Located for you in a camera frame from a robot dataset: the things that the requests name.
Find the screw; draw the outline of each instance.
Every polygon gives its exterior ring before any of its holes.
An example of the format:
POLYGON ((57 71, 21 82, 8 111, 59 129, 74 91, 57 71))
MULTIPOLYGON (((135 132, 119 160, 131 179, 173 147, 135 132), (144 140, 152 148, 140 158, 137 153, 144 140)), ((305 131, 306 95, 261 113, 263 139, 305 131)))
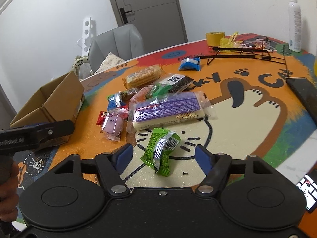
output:
POLYGON ((160 196, 166 196, 167 195, 167 191, 159 191, 159 195, 160 196))
POLYGON ((126 191, 126 186, 123 186, 123 185, 115 185, 115 186, 112 186, 111 188, 112 192, 114 193, 123 193, 126 191))
POLYGON ((214 191, 214 188, 209 185, 202 185, 198 187, 198 191, 201 193, 212 193, 214 191))

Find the door handle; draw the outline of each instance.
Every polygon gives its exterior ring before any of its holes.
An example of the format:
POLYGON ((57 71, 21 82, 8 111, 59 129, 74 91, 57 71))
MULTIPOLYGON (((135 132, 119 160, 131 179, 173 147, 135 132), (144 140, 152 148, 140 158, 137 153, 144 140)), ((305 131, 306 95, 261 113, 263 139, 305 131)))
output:
POLYGON ((132 11, 127 11, 127 12, 126 12, 123 7, 120 8, 120 13, 121 13, 121 16, 122 16, 122 19, 123 19, 123 23, 124 23, 124 24, 127 24, 127 23, 128 23, 128 19, 126 18, 126 14, 127 14, 127 13, 130 13, 130 12, 132 12, 132 11))

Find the person's hand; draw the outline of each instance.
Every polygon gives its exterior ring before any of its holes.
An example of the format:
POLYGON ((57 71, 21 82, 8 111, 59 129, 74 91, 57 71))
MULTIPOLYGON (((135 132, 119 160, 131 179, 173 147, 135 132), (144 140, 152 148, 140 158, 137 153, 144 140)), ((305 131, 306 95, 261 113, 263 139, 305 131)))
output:
POLYGON ((15 221, 18 217, 19 196, 16 193, 18 187, 19 167, 12 164, 11 176, 6 183, 0 185, 0 219, 4 222, 15 221))

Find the table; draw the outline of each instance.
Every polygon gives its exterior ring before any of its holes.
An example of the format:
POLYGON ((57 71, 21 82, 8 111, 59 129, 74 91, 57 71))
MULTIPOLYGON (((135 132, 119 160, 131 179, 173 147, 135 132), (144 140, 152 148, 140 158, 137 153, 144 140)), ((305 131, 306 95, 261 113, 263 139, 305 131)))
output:
MULTIPOLYGON (((258 37, 262 36, 243 34, 238 36, 238 40, 258 37)), ((277 49, 274 56, 283 58, 281 53, 285 44, 270 40, 277 49)), ((316 126, 307 111, 286 86, 287 71, 283 64, 226 58, 215 59, 209 66, 207 61, 202 61, 200 72, 182 72, 194 79, 193 91, 202 90, 207 95, 218 119, 205 118, 169 126, 182 139, 181 146, 173 152, 174 159, 170 160, 173 170, 169 177, 153 175, 151 168, 142 166, 140 157, 151 130, 135 134, 124 132, 120 142, 103 138, 96 121, 99 112, 107 108, 106 97, 125 90, 123 77, 154 64, 160 64, 167 73, 178 73, 180 61, 184 58, 210 53, 213 52, 205 40, 182 44, 130 60, 83 80, 86 100, 69 142, 40 154, 29 151, 16 153, 15 161, 21 170, 18 192, 21 193, 70 154, 88 159, 102 152, 112 152, 125 143, 134 146, 133 160, 121 175, 129 187, 185 187, 200 183, 205 174, 194 159, 197 144, 203 144, 212 153, 225 152, 237 159, 256 154, 293 183, 299 181, 317 161, 317 155, 313 153, 317 132, 314 132, 316 126)), ((317 83, 313 75, 313 55, 305 51, 292 52, 288 50, 288 45, 284 48, 284 55, 292 77, 307 77, 317 83)), ((96 181, 94 175, 84 177, 96 181)))

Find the white spray bottle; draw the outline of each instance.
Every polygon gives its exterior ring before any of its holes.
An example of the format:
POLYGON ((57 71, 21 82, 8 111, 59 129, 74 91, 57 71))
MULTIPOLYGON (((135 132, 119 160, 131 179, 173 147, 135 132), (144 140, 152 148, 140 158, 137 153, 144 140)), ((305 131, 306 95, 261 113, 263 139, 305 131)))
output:
POLYGON ((301 7, 297 0, 291 0, 288 4, 289 15, 289 49, 294 52, 301 51, 302 39, 302 15, 301 7))

